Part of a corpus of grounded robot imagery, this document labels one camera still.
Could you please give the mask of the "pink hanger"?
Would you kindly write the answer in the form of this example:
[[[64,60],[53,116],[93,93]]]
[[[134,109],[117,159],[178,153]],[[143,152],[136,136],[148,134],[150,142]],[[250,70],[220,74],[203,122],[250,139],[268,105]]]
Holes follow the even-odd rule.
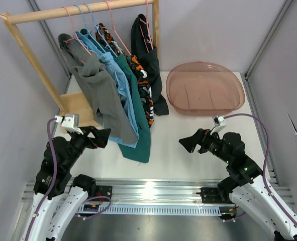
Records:
[[[87,54],[90,56],[90,55],[91,55],[90,51],[89,51],[89,50],[87,49],[87,47],[83,44],[83,42],[79,39],[79,37],[78,37],[78,35],[77,35],[77,33],[76,33],[76,29],[75,29],[75,26],[74,26],[74,22],[73,22],[73,19],[72,19],[72,16],[71,16],[69,10],[68,10],[67,7],[65,7],[65,6],[62,6],[62,8],[63,8],[63,9],[66,11],[66,13],[68,14],[69,19],[70,19],[70,22],[71,22],[71,26],[72,26],[72,30],[73,30],[73,38],[70,39],[70,40],[76,39],[76,40],[79,42],[79,44],[83,47],[83,49],[87,52]]]
[[[113,31],[115,32],[115,34],[117,35],[118,39],[120,40],[121,44],[124,46],[124,48],[126,49],[127,53],[129,55],[131,55],[131,52],[129,51],[129,49],[127,48],[127,46],[125,45],[125,43],[123,42],[122,38],[120,37],[120,35],[118,34],[117,30],[116,30],[116,26],[115,26],[115,23],[114,23],[114,17],[113,17],[113,11],[110,7],[110,4],[108,1],[104,1],[106,3],[106,5],[108,6],[109,8],[109,11],[110,11],[110,16],[111,16],[111,23],[112,23],[112,29]]]
[[[150,30],[149,30],[149,23],[148,23],[148,1],[146,0],[146,15],[145,15],[145,19],[142,19],[142,17],[139,18],[140,19],[140,30],[141,30],[141,35],[143,37],[144,40],[144,44],[146,47],[147,52],[150,52],[154,49],[153,47],[153,41],[151,38],[151,34],[150,34]]]

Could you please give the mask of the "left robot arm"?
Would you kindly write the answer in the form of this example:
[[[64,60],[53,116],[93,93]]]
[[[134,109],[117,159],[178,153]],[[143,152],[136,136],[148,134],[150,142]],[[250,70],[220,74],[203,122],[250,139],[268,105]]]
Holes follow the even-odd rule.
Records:
[[[96,180],[84,174],[73,178],[70,170],[85,149],[105,148],[111,129],[93,126],[81,133],[69,132],[70,140],[50,138],[33,188],[33,204],[22,240],[61,240],[78,208],[96,199]]]

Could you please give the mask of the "black shorts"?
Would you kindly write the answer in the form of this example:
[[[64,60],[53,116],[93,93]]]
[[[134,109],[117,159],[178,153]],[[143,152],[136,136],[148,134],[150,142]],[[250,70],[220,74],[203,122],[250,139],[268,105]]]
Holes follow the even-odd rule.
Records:
[[[153,45],[154,49],[147,52],[139,27],[140,17],[145,19],[143,14],[139,14],[135,18],[131,28],[131,51],[132,54],[136,55],[139,63],[148,74],[148,82],[151,86],[152,99],[154,102],[154,113],[159,116],[168,115],[169,108],[166,99],[162,95],[162,81],[157,57],[157,47]]]

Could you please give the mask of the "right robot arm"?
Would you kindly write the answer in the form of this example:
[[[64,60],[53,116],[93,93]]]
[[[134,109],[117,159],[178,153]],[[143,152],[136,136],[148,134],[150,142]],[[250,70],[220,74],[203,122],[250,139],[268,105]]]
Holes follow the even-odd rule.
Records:
[[[297,215],[264,177],[262,169],[245,153],[238,133],[228,132],[222,138],[211,130],[198,129],[179,140],[193,153],[211,153],[227,166],[229,176],[218,184],[217,197],[242,208],[274,240],[297,240]]]

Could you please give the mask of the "light blue hanger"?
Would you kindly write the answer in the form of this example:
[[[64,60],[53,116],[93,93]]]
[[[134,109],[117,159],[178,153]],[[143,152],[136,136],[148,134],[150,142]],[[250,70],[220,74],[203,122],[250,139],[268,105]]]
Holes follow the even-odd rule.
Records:
[[[99,42],[100,44],[102,44],[102,45],[105,44],[105,48],[108,49],[109,52],[112,53],[112,55],[113,55],[114,57],[117,58],[117,54],[116,54],[116,53],[114,52],[114,50],[111,48],[110,44],[106,41],[106,39],[105,39],[105,37],[102,35],[102,33],[101,33],[101,31],[100,31],[98,25],[96,24],[96,21],[95,21],[95,18],[94,18],[94,14],[93,14],[93,12],[91,11],[89,5],[88,5],[88,4],[84,4],[84,5],[88,8],[88,10],[89,10],[89,12],[90,12],[90,14],[91,14],[92,21],[93,21],[94,26],[95,26],[95,34],[99,36],[99,38],[98,38],[98,42]]]
[[[90,30],[88,29],[88,26],[87,26],[87,23],[86,23],[86,20],[85,20],[85,17],[84,17],[84,15],[83,15],[83,12],[82,12],[81,8],[80,8],[78,5],[74,5],[74,6],[77,7],[77,8],[79,9],[80,13],[81,13],[81,17],[82,17],[83,22],[84,22],[84,28],[86,29],[86,34],[85,34],[85,36],[88,36],[90,40],[92,40],[93,42],[95,42],[95,45],[96,45],[97,47],[99,47],[100,50],[101,50],[103,53],[106,53],[106,51],[105,51],[105,49],[103,48],[103,46],[102,46],[102,45],[101,45],[101,44],[100,44],[100,43],[93,37],[93,35],[92,35],[93,31],[90,31]]]

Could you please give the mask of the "grey shorts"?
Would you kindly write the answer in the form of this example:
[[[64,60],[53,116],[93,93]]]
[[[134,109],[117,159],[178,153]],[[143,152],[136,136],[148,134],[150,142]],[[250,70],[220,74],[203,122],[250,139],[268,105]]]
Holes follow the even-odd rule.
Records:
[[[70,40],[72,38],[62,33],[58,43],[69,71],[92,109],[94,120],[112,130],[111,141],[135,143],[137,137],[121,105],[114,79],[95,53],[89,56],[76,39]]]

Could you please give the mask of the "light blue shorts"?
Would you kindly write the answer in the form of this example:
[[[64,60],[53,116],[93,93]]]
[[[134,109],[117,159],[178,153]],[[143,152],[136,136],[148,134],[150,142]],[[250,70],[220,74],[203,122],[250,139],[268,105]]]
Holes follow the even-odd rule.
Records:
[[[106,70],[114,79],[117,86],[118,94],[120,95],[121,105],[125,111],[126,116],[130,121],[130,124],[135,132],[136,137],[139,137],[138,127],[137,127],[136,118],[135,118],[135,111],[134,111],[134,106],[133,106],[132,97],[131,97],[131,90],[129,86],[129,81],[125,73],[115,61],[112,53],[110,53],[109,50],[106,49],[104,45],[102,46],[105,49],[106,53],[103,53],[100,50],[100,48],[95,45],[95,42],[90,40],[88,36],[85,36],[86,29],[81,29],[79,32],[76,32],[76,33],[79,39],[88,48],[88,50],[93,53],[96,53],[100,62],[105,65]]]

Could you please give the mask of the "orange camouflage shorts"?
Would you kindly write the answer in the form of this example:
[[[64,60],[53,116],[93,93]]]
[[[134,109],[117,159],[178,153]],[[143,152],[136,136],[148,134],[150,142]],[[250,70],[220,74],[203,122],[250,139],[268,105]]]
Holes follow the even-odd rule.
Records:
[[[105,37],[106,41],[110,44],[111,48],[117,54],[117,58],[115,57],[115,61],[118,64],[123,65],[127,64],[130,70],[133,72],[137,79],[138,85],[138,92],[142,101],[143,109],[145,112],[146,120],[148,122],[148,126],[151,127],[154,122],[154,105],[151,93],[151,86],[148,82],[148,74],[138,62],[137,57],[135,55],[127,55],[121,47],[118,46],[117,42],[113,39],[110,32],[107,28],[102,24],[99,23],[98,27]]]

